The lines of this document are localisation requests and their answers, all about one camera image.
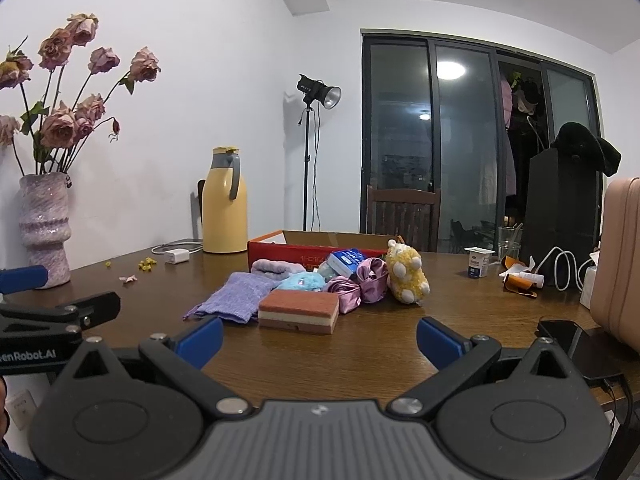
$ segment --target pink satin scrunchie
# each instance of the pink satin scrunchie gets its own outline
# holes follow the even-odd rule
[[[360,306],[360,303],[376,303],[385,297],[386,263],[380,258],[367,258],[356,269],[356,283],[349,278],[337,276],[327,284],[327,292],[336,292],[340,313],[346,314]]]

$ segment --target white charger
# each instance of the white charger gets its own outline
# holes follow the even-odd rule
[[[171,249],[163,254],[164,262],[168,264],[181,264],[189,261],[189,251],[187,249]]]

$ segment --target black phone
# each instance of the black phone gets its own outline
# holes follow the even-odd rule
[[[576,322],[565,319],[541,320],[538,331],[541,336],[552,337],[558,342],[590,386],[622,375],[606,352]]]

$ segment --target window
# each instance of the window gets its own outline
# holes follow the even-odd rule
[[[366,34],[362,70],[363,232],[368,185],[440,189],[438,251],[494,249],[497,225],[524,220],[529,160],[562,124],[599,135],[587,75],[508,47]]]

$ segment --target yellow thermos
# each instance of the yellow thermos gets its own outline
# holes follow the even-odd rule
[[[246,250],[246,186],[240,175],[238,151],[233,146],[213,150],[202,191],[202,243],[206,253]]]

